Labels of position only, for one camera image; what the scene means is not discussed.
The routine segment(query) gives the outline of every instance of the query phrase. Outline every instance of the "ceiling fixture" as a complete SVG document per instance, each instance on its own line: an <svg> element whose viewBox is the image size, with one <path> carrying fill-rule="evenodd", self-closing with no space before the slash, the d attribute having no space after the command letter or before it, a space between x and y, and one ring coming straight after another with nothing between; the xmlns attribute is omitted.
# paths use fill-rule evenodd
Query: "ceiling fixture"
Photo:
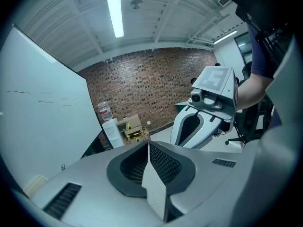
<svg viewBox="0 0 303 227"><path fill-rule="evenodd" d="M227 37L229 37L229 36L231 36L231 35L233 35L233 34L235 34L235 33L237 33L237 30L231 32L230 34L228 34L228 35L226 35L226 36L224 36L224 37L222 37L221 39L218 39L217 41L214 42L214 44L219 43L220 41L226 39Z"/></svg>
<svg viewBox="0 0 303 227"><path fill-rule="evenodd" d="M132 0L131 1L131 7L132 9L139 9L140 8L140 3L143 3L142 0Z"/></svg>
<svg viewBox="0 0 303 227"><path fill-rule="evenodd" d="M107 3L115 37L123 37L124 31L122 23L121 0L107 0Z"/></svg>

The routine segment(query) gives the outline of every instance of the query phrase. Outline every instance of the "air vent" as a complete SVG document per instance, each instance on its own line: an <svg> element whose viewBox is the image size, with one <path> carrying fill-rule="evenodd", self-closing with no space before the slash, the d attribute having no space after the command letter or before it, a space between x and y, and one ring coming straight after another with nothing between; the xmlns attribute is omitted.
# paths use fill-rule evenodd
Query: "air vent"
<svg viewBox="0 0 303 227"><path fill-rule="evenodd" d="M227 166L227 167L234 167L236 165L236 162L234 161L227 161L222 159L216 159L213 161L213 163L221 166Z"/></svg>
<svg viewBox="0 0 303 227"><path fill-rule="evenodd" d="M71 202L76 197L81 186L68 183L43 209L44 212L56 219L61 219Z"/></svg>
<svg viewBox="0 0 303 227"><path fill-rule="evenodd" d="M226 7L228 4L230 4L232 1L231 0L218 0L218 3L220 3L220 5L222 7Z"/></svg>

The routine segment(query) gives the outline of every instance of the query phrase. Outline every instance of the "forearm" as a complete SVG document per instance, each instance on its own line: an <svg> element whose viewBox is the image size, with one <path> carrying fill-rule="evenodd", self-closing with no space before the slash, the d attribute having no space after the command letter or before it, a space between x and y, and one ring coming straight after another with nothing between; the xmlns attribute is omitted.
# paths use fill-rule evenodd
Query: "forearm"
<svg viewBox="0 0 303 227"><path fill-rule="evenodd" d="M251 74L238 89L237 110L249 108L262 100L272 79Z"/></svg>

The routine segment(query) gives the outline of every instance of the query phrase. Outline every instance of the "brick wall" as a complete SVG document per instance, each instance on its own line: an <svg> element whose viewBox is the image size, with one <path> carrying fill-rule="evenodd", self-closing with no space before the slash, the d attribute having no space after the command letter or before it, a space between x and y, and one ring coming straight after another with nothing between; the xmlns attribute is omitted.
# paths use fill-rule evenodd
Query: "brick wall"
<svg viewBox="0 0 303 227"><path fill-rule="evenodd" d="M168 48L120 55L79 74L87 80L95 110L108 101L114 118L137 113L143 127L151 121L153 130L174 121L174 104L188 100L190 80L215 63L210 51Z"/></svg>

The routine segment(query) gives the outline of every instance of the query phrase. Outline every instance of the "ceiling light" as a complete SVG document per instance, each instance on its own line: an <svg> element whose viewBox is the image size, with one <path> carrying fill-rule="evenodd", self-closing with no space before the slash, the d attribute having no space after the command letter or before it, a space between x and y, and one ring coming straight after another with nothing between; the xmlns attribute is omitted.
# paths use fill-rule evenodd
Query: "ceiling light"
<svg viewBox="0 0 303 227"><path fill-rule="evenodd" d="M122 11L121 0L107 0L110 18L112 20L115 37L123 37L123 23L122 23Z"/></svg>
<svg viewBox="0 0 303 227"><path fill-rule="evenodd" d="M233 35L233 34L235 34L235 33L237 33L237 30L231 32L230 34L228 34L228 35L226 35L226 36L224 36L224 37L222 37L221 39L218 39L217 41L214 42L214 44L219 43L220 41L226 39L227 37L229 37L229 36L231 36L231 35Z"/></svg>

